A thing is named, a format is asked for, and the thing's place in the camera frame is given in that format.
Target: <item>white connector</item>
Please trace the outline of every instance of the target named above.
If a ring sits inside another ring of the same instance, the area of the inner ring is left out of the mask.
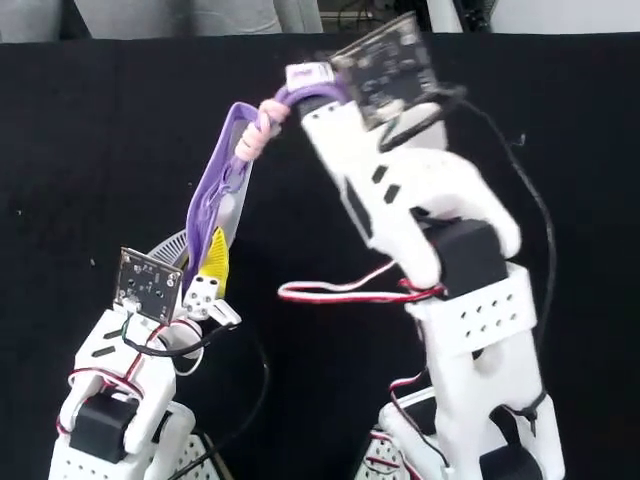
[[[187,310],[187,316],[196,322],[207,320],[211,315],[209,308],[213,305],[220,285],[213,277],[198,275],[191,282],[182,306]]]
[[[335,82],[335,74],[327,62],[308,62],[287,65],[287,90],[293,92],[311,85]]]

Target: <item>pink cord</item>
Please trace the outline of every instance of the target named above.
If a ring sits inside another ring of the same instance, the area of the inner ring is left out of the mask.
[[[290,112],[289,107],[273,98],[262,102],[258,108],[258,118],[247,126],[236,145],[236,157],[245,162],[258,158],[267,142],[277,135],[279,124],[285,121]]]

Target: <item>wall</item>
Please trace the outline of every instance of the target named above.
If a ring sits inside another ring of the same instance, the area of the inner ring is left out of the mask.
[[[640,0],[498,0],[491,26],[497,33],[638,32]]]

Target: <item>circuit board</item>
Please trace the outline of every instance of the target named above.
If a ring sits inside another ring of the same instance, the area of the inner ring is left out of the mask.
[[[138,313],[167,324],[180,294],[182,271],[130,248],[120,251],[114,302],[137,304]]]
[[[331,56],[371,130],[423,103],[437,87],[415,15],[383,25]]]

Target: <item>white wire clip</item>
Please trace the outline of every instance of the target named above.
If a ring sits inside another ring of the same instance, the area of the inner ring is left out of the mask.
[[[219,298],[213,302],[208,308],[209,315],[220,325],[238,325],[242,318],[231,306],[223,299]]]

